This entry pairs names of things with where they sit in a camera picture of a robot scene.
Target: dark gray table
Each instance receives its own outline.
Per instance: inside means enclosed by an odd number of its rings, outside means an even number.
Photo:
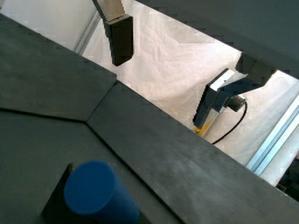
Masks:
[[[297,223],[297,202],[110,71],[2,15],[0,43],[0,223],[43,223],[69,163],[91,159],[153,223]]]

